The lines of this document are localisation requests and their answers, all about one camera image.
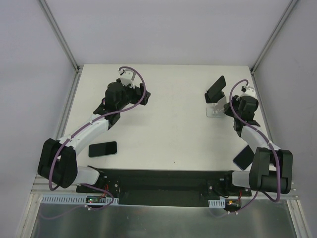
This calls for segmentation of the black folding phone stand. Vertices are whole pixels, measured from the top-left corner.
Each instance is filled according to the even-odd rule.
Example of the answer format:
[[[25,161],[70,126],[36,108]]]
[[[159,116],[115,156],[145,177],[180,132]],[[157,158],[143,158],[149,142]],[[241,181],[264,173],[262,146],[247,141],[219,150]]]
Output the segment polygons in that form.
[[[207,104],[218,103],[218,101],[222,99],[223,97],[225,97],[225,94],[221,90],[217,92],[208,90],[205,93],[205,101]]]

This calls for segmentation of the white folding phone stand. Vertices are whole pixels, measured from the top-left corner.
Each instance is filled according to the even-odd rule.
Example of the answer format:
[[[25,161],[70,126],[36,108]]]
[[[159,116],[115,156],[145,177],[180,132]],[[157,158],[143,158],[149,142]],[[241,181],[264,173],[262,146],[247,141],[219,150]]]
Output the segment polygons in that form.
[[[217,103],[206,104],[206,116],[208,118],[222,118],[224,114],[224,105],[227,103],[227,98],[224,96]]]

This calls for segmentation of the black smartphone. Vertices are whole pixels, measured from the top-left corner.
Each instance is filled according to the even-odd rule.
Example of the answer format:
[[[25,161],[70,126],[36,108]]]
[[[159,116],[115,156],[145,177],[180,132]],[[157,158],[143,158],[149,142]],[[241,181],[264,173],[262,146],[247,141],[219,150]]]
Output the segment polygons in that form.
[[[222,75],[210,88],[210,91],[220,91],[226,86],[225,77]]]
[[[117,153],[117,142],[104,142],[89,145],[88,156],[90,158],[114,155]]]

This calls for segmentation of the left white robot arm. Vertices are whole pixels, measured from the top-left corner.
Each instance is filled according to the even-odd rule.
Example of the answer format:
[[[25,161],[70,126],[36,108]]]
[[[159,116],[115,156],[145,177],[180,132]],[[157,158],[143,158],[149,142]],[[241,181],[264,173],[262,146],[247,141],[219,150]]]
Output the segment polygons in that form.
[[[57,140],[49,138],[44,142],[38,175],[62,188],[85,183],[92,192],[101,192],[105,181],[100,178],[100,172],[79,166],[77,156],[95,138],[117,123],[121,112],[128,110],[127,105],[146,105],[150,95],[143,84],[133,87],[124,86],[121,82],[109,84],[102,102],[79,129]]]

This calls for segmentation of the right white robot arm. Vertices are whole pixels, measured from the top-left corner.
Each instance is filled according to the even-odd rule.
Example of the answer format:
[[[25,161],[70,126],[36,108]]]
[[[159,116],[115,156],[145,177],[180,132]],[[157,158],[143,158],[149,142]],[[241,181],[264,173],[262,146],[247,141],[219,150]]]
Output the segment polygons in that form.
[[[233,128],[252,150],[254,157],[246,175],[251,190],[280,192],[291,190],[293,154],[274,145],[254,119],[259,102],[252,96],[233,96],[224,105],[224,114],[234,119]]]

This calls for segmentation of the aluminium frame post left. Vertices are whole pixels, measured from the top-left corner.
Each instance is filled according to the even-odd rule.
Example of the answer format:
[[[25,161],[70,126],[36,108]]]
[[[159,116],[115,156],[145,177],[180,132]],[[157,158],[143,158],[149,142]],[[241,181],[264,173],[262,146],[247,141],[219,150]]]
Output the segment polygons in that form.
[[[38,4],[40,6],[40,8],[42,9],[57,41],[59,42],[63,52],[65,53],[67,59],[69,60],[70,64],[72,65],[72,68],[75,70],[75,72],[79,72],[80,71],[80,65],[78,64],[78,62],[76,61],[54,15],[53,12],[51,11],[48,3],[46,0],[38,0]]]

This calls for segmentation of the aluminium frame post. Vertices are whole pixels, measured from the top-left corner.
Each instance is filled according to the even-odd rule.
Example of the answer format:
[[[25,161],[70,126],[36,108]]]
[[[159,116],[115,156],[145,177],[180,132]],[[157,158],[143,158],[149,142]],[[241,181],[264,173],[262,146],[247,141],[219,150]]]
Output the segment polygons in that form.
[[[79,72],[80,71],[80,65],[78,64],[78,62],[76,61],[54,15],[53,12],[51,11],[48,3],[46,0],[38,0],[38,4],[40,6],[40,8],[42,9],[57,41],[59,42],[63,52],[65,53],[67,59],[69,60],[70,64],[72,65],[72,68],[75,70],[75,72]]]
[[[260,54],[258,55],[257,59],[255,60],[254,64],[250,68],[251,75],[254,75],[257,69],[259,68],[261,62],[263,61],[264,57],[266,56],[269,49],[272,47],[274,41],[277,39],[279,33],[283,29],[284,25],[286,24],[287,20],[289,19],[290,15],[292,14],[294,8],[299,3],[299,0],[290,0],[287,4],[287,7],[283,11],[281,17],[279,18],[278,22],[276,23],[273,31],[271,32],[270,36],[268,37],[267,41],[265,42]]]

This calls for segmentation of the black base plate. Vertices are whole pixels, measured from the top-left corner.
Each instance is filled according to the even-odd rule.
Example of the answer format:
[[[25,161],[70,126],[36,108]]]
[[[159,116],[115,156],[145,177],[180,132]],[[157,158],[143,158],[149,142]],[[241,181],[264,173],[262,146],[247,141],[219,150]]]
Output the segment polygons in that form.
[[[106,189],[120,205],[207,207],[208,201],[250,197],[251,190],[231,183],[231,171],[168,171],[99,169],[92,188],[77,193],[97,194]]]

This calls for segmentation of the aluminium frame post right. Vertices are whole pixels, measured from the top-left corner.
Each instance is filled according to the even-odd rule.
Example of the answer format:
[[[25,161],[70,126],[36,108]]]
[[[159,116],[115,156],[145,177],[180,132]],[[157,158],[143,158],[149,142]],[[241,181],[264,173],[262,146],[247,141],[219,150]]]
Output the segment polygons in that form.
[[[266,56],[269,49],[272,47],[274,41],[277,39],[279,33],[283,29],[284,25],[286,24],[287,20],[289,19],[290,15],[292,14],[294,8],[299,3],[299,0],[290,0],[287,4],[287,7],[283,11],[281,17],[279,18],[278,22],[276,23],[273,31],[271,32],[270,36],[268,37],[267,41],[265,42],[260,54],[258,55],[257,59],[255,60],[254,64],[250,68],[251,75],[254,75],[257,69],[259,68],[261,62],[263,61],[264,57]]]

